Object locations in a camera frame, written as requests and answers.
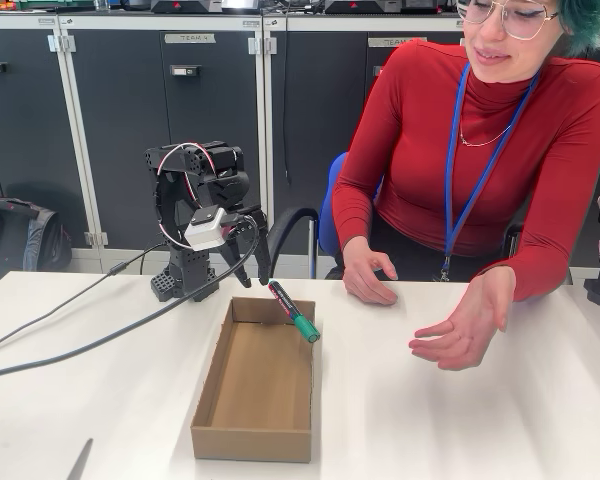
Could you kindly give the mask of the person's left hand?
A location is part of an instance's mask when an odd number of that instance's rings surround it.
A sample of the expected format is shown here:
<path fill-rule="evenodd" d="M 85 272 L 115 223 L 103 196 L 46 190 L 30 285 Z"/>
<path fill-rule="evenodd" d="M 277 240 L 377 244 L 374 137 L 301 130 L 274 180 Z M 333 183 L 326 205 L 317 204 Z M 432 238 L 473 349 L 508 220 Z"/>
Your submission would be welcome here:
<path fill-rule="evenodd" d="M 515 287 L 515 272 L 509 266 L 476 276 L 445 321 L 415 332 L 409 342 L 412 354 L 442 370 L 478 366 L 494 334 L 506 329 Z"/>

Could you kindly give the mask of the person's right hand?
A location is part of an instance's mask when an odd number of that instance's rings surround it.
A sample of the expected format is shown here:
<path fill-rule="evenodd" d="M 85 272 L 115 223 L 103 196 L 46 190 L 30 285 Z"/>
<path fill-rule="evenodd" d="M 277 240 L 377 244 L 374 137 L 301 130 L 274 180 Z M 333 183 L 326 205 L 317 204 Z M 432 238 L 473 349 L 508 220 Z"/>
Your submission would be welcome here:
<path fill-rule="evenodd" d="M 389 257 L 373 251 L 364 236 L 349 240 L 343 249 L 343 283 L 346 291 L 368 304 L 393 305 L 397 295 L 376 276 L 381 271 L 390 280 L 397 280 L 397 272 Z"/>

